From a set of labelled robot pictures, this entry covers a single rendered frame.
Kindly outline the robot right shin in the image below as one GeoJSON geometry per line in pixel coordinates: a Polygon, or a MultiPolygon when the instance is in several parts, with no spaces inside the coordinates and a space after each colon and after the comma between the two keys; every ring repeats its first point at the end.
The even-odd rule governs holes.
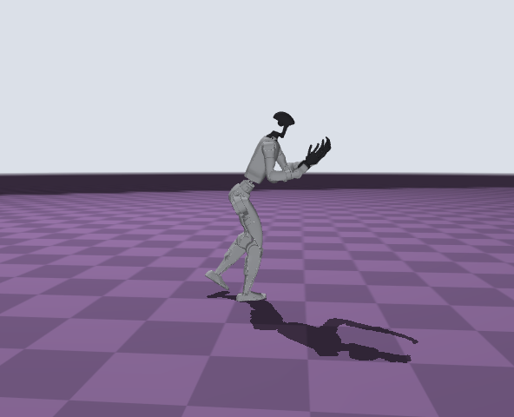
{"type": "Polygon", "coordinates": [[[260,262],[263,254],[263,248],[260,251],[258,245],[252,245],[248,249],[248,255],[245,257],[244,262],[244,286],[242,293],[250,295],[251,287],[254,284],[254,279],[258,273],[260,262]]]}

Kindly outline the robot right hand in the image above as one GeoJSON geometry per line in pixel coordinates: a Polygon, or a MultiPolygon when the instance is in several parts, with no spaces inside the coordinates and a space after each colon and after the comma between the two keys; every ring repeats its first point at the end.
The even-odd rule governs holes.
{"type": "Polygon", "coordinates": [[[322,145],[320,145],[320,148],[318,149],[319,147],[319,144],[317,143],[317,146],[316,148],[313,150],[313,152],[311,152],[311,148],[312,148],[312,144],[310,145],[309,147],[309,150],[308,150],[308,153],[307,153],[307,156],[306,156],[306,160],[303,160],[299,165],[298,165],[298,168],[302,165],[302,164],[306,164],[306,166],[308,167],[308,169],[310,169],[310,165],[313,165],[315,163],[317,163],[319,160],[321,160],[325,155],[326,155],[326,152],[324,152],[325,149],[322,149],[322,145]],[[317,150],[318,149],[318,150],[317,150]],[[322,151],[321,151],[322,149],[322,151]],[[317,150],[316,153],[314,153],[315,151],[317,150]],[[320,152],[321,151],[321,152],[320,152]],[[311,153],[310,153],[311,152],[311,153]],[[320,153],[319,153],[320,152],[320,153]],[[318,154],[319,153],[319,154],[318,154]],[[323,154],[324,153],[324,154],[323,154]],[[318,155],[317,155],[318,154],[318,155]],[[323,154],[323,155],[322,155],[323,154]],[[322,156],[321,156],[322,155],[322,156]],[[318,158],[320,156],[320,158],[318,158]]]}

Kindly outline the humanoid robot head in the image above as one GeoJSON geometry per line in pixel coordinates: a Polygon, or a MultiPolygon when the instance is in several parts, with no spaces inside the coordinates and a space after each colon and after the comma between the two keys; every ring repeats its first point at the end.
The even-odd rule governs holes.
{"type": "MultiPolygon", "coordinates": [[[[282,111],[281,112],[277,112],[273,116],[273,118],[278,121],[278,125],[279,126],[283,126],[284,125],[284,128],[283,128],[282,133],[279,133],[277,131],[272,131],[272,133],[270,133],[269,135],[266,136],[266,137],[269,137],[269,138],[271,138],[272,136],[276,137],[277,139],[278,139],[278,137],[283,138],[284,135],[286,134],[287,127],[290,126],[290,125],[295,124],[294,119],[286,112],[282,112],[282,111]]],[[[275,141],[278,142],[277,140],[275,140],[275,141]]]]}

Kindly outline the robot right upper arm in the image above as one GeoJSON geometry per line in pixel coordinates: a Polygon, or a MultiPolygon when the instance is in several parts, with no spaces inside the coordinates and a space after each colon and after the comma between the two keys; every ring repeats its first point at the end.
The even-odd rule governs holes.
{"type": "Polygon", "coordinates": [[[266,141],[266,142],[262,143],[261,148],[262,148],[262,154],[264,155],[267,179],[271,183],[276,183],[278,181],[273,181],[269,178],[270,172],[276,171],[276,170],[273,170],[273,168],[275,166],[275,145],[273,142],[266,141]]]}

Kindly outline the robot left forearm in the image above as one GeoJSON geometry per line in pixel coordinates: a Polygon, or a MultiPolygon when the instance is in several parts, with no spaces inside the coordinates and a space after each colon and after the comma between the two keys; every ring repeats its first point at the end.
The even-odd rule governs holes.
{"type": "MultiPolygon", "coordinates": [[[[306,160],[306,159],[305,159],[305,160],[306,160]]],[[[301,161],[301,162],[302,162],[302,161],[301,161]]],[[[298,165],[299,165],[301,162],[292,162],[293,167],[294,167],[294,168],[297,168],[297,167],[298,167],[298,165]]],[[[317,162],[317,163],[318,163],[318,162],[317,162]]],[[[316,163],[316,164],[317,164],[317,163],[316,163]]],[[[313,164],[313,165],[316,165],[316,164],[313,164]]],[[[313,165],[310,165],[310,167],[312,167],[313,165]]]]}

